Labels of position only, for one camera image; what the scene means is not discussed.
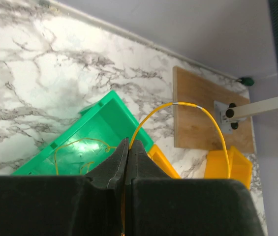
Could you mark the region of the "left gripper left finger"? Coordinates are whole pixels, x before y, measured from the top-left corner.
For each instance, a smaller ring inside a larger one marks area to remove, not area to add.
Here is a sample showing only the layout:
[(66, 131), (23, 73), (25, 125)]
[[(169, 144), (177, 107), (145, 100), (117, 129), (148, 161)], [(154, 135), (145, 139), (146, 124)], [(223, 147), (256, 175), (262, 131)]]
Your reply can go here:
[(0, 236), (119, 236), (128, 139), (79, 176), (0, 176)]

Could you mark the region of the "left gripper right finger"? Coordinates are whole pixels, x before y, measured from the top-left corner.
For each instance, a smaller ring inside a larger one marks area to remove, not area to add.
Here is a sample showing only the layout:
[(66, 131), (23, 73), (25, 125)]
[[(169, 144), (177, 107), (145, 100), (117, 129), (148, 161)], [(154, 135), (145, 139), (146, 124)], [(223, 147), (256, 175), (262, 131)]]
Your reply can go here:
[(147, 155), (141, 141), (128, 153), (128, 236), (261, 236), (247, 188), (233, 179), (174, 179)]

